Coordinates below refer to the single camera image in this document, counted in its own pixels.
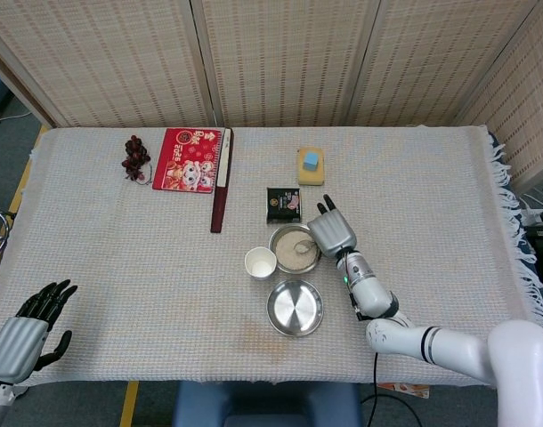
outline tablecloth fringe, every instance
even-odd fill
[[[497,195],[505,218],[505,227],[508,230],[511,242],[513,244],[513,255],[517,262],[515,263],[517,273],[521,279],[521,287],[524,291],[525,301],[529,305],[531,320],[543,327],[543,300],[539,289],[543,287],[539,276],[527,265],[534,264],[537,258],[533,254],[526,254],[521,249],[521,245],[528,245],[525,238],[525,231],[519,221],[521,208],[519,200],[515,194],[508,189],[510,175],[507,172],[511,166],[501,162],[504,156],[503,148],[505,145],[496,145],[494,139],[490,137],[491,150],[490,161],[493,166],[493,179],[497,183]]]

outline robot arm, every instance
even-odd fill
[[[367,340],[378,353],[411,356],[498,388],[499,426],[543,425],[543,328],[512,320],[488,341],[436,326],[415,327],[355,250],[353,229],[325,195],[327,208],[308,223],[323,254],[336,258],[359,320],[371,320]]]
[[[0,425],[15,399],[14,384],[59,360],[68,349],[71,331],[62,335],[52,353],[40,356],[64,304],[77,290],[68,286],[69,280],[51,283],[32,295],[0,332]]]

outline yellow sponge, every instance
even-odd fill
[[[314,171],[304,169],[305,154],[310,151],[319,155],[317,169]],[[303,147],[299,149],[299,157],[297,159],[297,169],[299,171],[297,181],[299,182],[299,185],[323,185],[323,182],[325,182],[324,163],[322,149],[316,149],[314,147]]]

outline empty steel plate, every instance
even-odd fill
[[[321,295],[304,280],[284,280],[268,297],[268,318],[282,334],[310,334],[323,318]]]

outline woven partition panel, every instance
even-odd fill
[[[517,191],[543,169],[543,5],[469,102],[462,124],[487,124],[507,145]]]
[[[383,6],[348,125],[449,125],[531,2],[389,0]]]
[[[224,123],[337,125],[372,4],[203,0]]]
[[[0,0],[0,38],[61,126],[206,125],[173,0]]]

